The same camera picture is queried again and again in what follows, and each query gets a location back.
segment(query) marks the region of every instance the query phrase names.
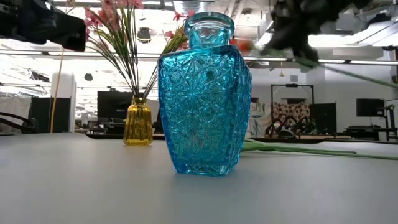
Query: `fluorescent light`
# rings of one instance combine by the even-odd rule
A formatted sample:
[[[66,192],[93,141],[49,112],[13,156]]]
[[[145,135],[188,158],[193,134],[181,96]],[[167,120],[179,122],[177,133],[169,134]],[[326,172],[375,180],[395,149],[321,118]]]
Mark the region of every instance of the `fluorescent light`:
[[[40,51],[36,50],[0,50],[0,54],[12,55],[42,55]]]
[[[33,83],[3,83],[2,86],[18,86],[18,87],[51,87],[51,84],[33,84]]]
[[[243,57],[245,60],[255,60],[263,62],[286,62],[287,58],[266,58],[266,57]]]
[[[319,59],[319,63],[344,63],[345,60]]]
[[[263,46],[271,40],[272,34],[265,33],[260,40],[257,42],[257,46]],[[346,36],[343,35],[331,35],[331,34],[318,34],[309,35],[308,43],[311,47],[340,47],[348,43]]]
[[[377,61],[377,60],[352,60],[350,64],[357,65],[398,65],[398,61]]]
[[[160,1],[144,1],[142,2],[144,4],[155,4],[155,5],[160,5]]]
[[[62,52],[49,52],[49,55],[53,55],[53,56],[61,56]],[[63,53],[64,56],[75,56],[75,57],[79,57],[79,56],[98,56],[101,57],[100,53],[97,52],[64,52]]]
[[[137,54],[138,58],[159,58],[160,54]]]

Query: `cable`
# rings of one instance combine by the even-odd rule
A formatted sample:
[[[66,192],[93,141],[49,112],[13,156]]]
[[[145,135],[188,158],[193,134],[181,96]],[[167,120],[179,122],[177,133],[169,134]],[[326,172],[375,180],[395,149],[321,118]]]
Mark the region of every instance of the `cable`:
[[[62,70],[62,62],[63,62],[63,53],[64,53],[64,51],[65,51],[65,49],[62,48],[60,69],[59,69],[58,75],[57,75],[57,86],[55,87],[54,103],[53,103],[53,105],[52,105],[52,111],[51,111],[50,133],[53,132],[53,128],[54,128],[55,104],[56,104],[56,102],[57,102],[58,87],[59,87],[59,85],[60,85],[60,77],[61,77],[61,70]]]

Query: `table surface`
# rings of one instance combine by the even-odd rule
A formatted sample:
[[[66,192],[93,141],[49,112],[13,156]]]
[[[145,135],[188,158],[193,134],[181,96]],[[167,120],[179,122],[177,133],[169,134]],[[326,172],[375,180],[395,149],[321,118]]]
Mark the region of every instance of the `table surface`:
[[[398,156],[398,146],[309,147]],[[398,161],[245,152],[227,177],[176,174],[164,141],[0,137],[1,224],[398,222]]]

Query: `white column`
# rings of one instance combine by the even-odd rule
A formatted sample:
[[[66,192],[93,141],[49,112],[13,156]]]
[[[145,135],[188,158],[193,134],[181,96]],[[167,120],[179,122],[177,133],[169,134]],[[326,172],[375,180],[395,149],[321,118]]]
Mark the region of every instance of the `white column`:
[[[57,88],[58,69],[52,74],[51,97],[55,96]],[[69,110],[69,132],[75,131],[75,109],[76,109],[76,78],[75,74],[67,69],[62,69],[58,86],[57,98],[70,98]]]

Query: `yellow glass vase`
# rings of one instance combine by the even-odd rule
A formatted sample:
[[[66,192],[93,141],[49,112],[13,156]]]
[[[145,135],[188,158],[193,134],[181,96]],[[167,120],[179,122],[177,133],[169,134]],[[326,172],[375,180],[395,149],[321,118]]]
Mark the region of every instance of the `yellow glass vase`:
[[[146,100],[134,98],[127,111],[123,142],[128,146],[147,146],[153,139],[150,107]]]

